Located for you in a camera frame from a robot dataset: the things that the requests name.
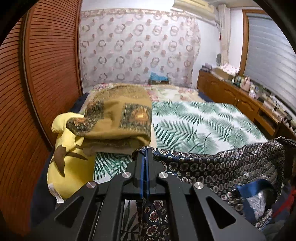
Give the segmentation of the navy patterned silk garment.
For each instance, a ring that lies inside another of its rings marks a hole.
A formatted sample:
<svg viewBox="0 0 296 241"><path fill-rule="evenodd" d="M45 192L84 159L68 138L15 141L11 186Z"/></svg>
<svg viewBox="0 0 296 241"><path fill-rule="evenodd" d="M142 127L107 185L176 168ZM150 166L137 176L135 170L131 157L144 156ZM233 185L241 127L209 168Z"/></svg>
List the navy patterned silk garment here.
<svg viewBox="0 0 296 241"><path fill-rule="evenodd" d="M218 152L143 147L151 190L137 203L141 240L262 240L284 181L286 147L279 138Z"/></svg>

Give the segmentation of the navy bed sheet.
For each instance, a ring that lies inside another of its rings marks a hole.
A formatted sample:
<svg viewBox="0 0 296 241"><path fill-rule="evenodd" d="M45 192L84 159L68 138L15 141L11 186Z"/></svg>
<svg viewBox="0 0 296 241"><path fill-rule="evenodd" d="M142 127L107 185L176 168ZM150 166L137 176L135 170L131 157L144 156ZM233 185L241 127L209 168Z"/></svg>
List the navy bed sheet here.
<svg viewBox="0 0 296 241"><path fill-rule="evenodd" d="M88 97L89 95L89 92L83 94L81 97L79 97L74 105L70 108L70 112L72 113L79 113L80 109L82 108L84 102L86 101L86 98Z"/></svg>

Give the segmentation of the cardboard box with cloth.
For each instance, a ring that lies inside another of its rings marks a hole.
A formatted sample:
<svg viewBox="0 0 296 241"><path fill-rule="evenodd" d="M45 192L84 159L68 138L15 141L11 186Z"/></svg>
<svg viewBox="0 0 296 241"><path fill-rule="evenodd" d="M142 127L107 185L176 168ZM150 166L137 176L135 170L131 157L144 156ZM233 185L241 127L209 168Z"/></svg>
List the cardboard box with cloth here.
<svg viewBox="0 0 296 241"><path fill-rule="evenodd" d="M222 79L232 80L238 75L238 73L240 72L240 68L234 67L230 64L225 64L223 66L213 68L212 71L215 75L221 77Z"/></svg>

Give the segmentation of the yellow plush pillow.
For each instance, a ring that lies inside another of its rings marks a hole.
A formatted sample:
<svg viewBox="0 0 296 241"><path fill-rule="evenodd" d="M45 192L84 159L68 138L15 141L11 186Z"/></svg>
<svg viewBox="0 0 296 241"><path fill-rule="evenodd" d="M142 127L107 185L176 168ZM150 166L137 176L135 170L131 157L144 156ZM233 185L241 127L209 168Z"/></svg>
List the yellow plush pillow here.
<svg viewBox="0 0 296 241"><path fill-rule="evenodd" d="M47 184L58 204L93 181L95 156L87 156L82 149L84 138L66 128L69 119L82 117L78 113L63 113L55 117L51 126L51 131L58 135L48 167Z"/></svg>

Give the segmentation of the long wooden sideboard cabinet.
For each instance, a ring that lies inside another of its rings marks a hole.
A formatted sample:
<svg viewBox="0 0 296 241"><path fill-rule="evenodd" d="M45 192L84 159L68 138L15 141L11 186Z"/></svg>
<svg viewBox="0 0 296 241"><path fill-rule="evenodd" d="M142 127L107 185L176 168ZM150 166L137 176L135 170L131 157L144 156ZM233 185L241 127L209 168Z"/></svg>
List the long wooden sideboard cabinet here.
<svg viewBox="0 0 296 241"><path fill-rule="evenodd" d="M285 137L283 123L260 101L247 92L219 80L209 72L199 71L197 89L213 102L232 104L247 116L268 138Z"/></svg>

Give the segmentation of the pink ceramic jug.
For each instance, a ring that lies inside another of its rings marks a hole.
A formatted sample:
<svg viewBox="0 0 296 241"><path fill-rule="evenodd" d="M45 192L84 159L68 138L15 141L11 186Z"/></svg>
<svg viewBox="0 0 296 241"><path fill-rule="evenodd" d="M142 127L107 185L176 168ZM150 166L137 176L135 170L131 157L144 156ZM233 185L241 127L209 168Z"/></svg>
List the pink ceramic jug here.
<svg viewBox="0 0 296 241"><path fill-rule="evenodd" d="M249 76L246 76L241 82L241 89L245 92L249 92L250 84L251 84L251 79Z"/></svg>

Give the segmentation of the olive sunflower folded towel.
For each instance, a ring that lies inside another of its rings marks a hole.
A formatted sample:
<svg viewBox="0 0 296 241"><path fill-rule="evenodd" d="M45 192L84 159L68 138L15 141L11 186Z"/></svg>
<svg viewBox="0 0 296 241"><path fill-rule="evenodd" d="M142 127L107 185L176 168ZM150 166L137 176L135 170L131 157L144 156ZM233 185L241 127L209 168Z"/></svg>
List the olive sunflower folded towel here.
<svg viewBox="0 0 296 241"><path fill-rule="evenodd" d="M119 84L97 92L83 117L67 120L66 128L83 137L85 154L130 155L151 143L152 101L138 85Z"/></svg>

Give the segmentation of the circle pattern lace curtain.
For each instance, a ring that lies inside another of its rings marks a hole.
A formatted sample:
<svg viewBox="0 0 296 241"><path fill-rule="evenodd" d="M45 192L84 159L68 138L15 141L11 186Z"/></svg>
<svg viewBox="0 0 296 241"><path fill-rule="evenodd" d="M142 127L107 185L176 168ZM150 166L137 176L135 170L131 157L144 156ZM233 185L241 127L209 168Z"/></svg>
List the circle pattern lace curtain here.
<svg viewBox="0 0 296 241"><path fill-rule="evenodd" d="M191 87L200 51L197 19L175 11L83 11L80 66L84 90L100 83L145 84L155 74Z"/></svg>

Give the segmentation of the grey window roller blind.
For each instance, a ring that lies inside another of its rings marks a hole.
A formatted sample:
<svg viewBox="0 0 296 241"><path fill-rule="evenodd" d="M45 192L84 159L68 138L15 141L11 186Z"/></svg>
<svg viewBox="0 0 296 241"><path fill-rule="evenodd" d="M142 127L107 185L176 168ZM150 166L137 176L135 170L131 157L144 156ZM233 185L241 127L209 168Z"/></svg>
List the grey window roller blind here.
<svg viewBox="0 0 296 241"><path fill-rule="evenodd" d="M295 111L295 52L277 24L248 13L248 52L244 74Z"/></svg>

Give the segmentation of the blue item at headboard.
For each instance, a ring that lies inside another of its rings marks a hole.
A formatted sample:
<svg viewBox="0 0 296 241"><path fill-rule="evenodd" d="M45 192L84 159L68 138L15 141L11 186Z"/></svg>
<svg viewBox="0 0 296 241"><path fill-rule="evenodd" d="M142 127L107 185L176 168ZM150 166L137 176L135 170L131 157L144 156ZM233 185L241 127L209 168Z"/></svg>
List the blue item at headboard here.
<svg viewBox="0 0 296 241"><path fill-rule="evenodd" d="M157 85L157 84L170 84L170 81L165 76L159 76L156 73L152 72L149 76L148 80L149 85Z"/></svg>

